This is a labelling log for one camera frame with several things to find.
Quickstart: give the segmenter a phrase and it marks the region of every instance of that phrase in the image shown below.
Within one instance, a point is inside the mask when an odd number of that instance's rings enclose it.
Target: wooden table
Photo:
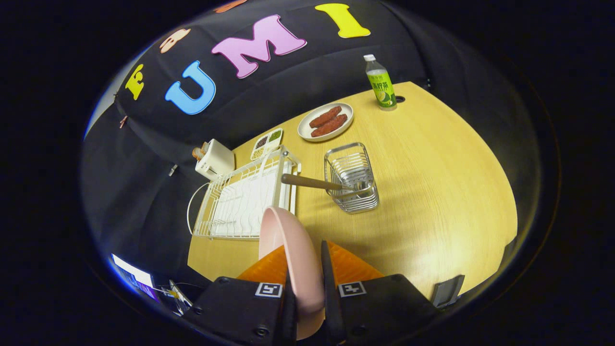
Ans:
[[[461,292],[480,284],[500,265],[517,234],[517,210],[502,167],[465,120],[413,84],[395,84],[406,101],[381,111],[373,91],[339,99],[354,122],[325,142],[307,142],[297,126],[307,113],[277,127],[282,144],[302,162],[301,175],[324,179],[331,148],[362,142],[370,156],[380,204],[349,215],[324,190],[297,188],[296,216],[320,256],[330,240],[385,275],[401,273],[428,299],[434,284],[465,275]],[[250,162],[254,141],[233,152],[237,167]],[[193,236],[188,265],[210,280],[236,277],[258,260],[258,242]]]

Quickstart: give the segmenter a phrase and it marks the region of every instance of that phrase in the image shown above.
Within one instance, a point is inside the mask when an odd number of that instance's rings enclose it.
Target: black fabric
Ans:
[[[493,150],[510,181],[519,228],[530,227],[541,181],[536,134],[521,98],[503,75],[451,34],[385,2],[347,2],[371,35],[340,38],[331,18],[314,9],[321,3],[250,0],[222,14],[210,11],[170,30],[143,54],[135,64],[144,64],[145,86],[138,100],[123,87],[127,76],[116,104],[84,142],[84,204],[105,249],[144,270],[187,268],[185,210],[191,194],[207,181],[194,172],[191,148],[212,138],[235,148],[302,112],[368,90],[365,54],[375,54],[394,83],[423,85],[430,79],[430,92]],[[237,78],[235,67],[211,49],[228,37],[252,39],[253,24],[273,14],[307,45],[283,56],[272,53],[269,62],[248,58],[258,62],[258,69]],[[161,54],[160,43],[180,28],[191,32]],[[216,83],[216,95],[204,111],[187,115],[164,95],[181,81],[188,95],[200,96],[200,87],[181,77],[195,60]],[[129,119],[120,130],[122,115]],[[179,168],[168,177],[174,164]]]
[[[185,215],[190,196],[207,180],[188,179],[180,170],[169,177],[173,163],[156,155],[129,123],[120,129],[121,119],[109,107],[82,149],[84,211],[101,254],[116,254],[148,273],[199,282],[187,266],[191,236]]]

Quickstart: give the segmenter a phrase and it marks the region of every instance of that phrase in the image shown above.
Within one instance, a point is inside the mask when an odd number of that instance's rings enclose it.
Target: bottle label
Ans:
[[[367,78],[370,79],[371,87],[374,89],[376,99],[380,104],[380,107],[393,107],[397,104],[395,99],[395,92],[393,91],[393,84],[389,78],[388,73],[376,74]]]

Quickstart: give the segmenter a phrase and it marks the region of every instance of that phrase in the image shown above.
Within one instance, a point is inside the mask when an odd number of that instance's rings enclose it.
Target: wooden handle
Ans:
[[[282,182],[289,185],[324,188],[329,190],[341,190],[344,186],[336,183],[325,182],[323,180],[300,177],[292,174],[282,174]]]

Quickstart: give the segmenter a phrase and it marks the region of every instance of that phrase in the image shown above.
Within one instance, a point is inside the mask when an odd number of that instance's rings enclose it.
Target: foam letter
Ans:
[[[348,12],[346,4],[322,4],[315,9],[326,12],[339,28],[338,35],[341,38],[353,38],[368,36],[370,31],[362,27],[361,24]]]
[[[197,114],[202,112],[213,100],[213,96],[216,94],[216,84],[209,76],[205,74],[199,68],[200,62],[196,60],[192,62],[182,73],[184,78],[192,78],[201,88],[203,88],[203,94],[194,100],[181,90],[181,83],[175,82],[169,87],[164,99],[173,102],[179,109],[186,114]]]
[[[298,39],[280,23],[280,16],[270,15],[254,23],[254,39],[227,38],[218,43],[212,53],[224,55],[236,68],[237,77],[246,78],[258,68],[258,63],[249,62],[244,57],[252,57],[264,62],[271,59],[267,42],[276,49],[276,55],[285,55],[302,48],[306,40]]]
[[[166,53],[175,45],[175,43],[181,39],[183,39],[191,29],[179,29],[174,32],[171,36],[169,36],[166,40],[162,42],[160,45],[160,53]]]
[[[124,87],[124,89],[130,90],[135,101],[139,98],[139,94],[145,85],[145,83],[139,83],[143,80],[143,73],[140,72],[142,68],[143,64],[137,66],[135,71],[130,75],[130,78],[126,82],[126,86]]]
[[[226,11],[232,9],[233,7],[237,7],[237,6],[241,5],[241,4],[243,4],[246,1],[248,1],[248,0],[237,0],[237,1],[229,2],[226,5],[222,5],[222,6],[218,7],[214,11],[216,13],[226,12]]]

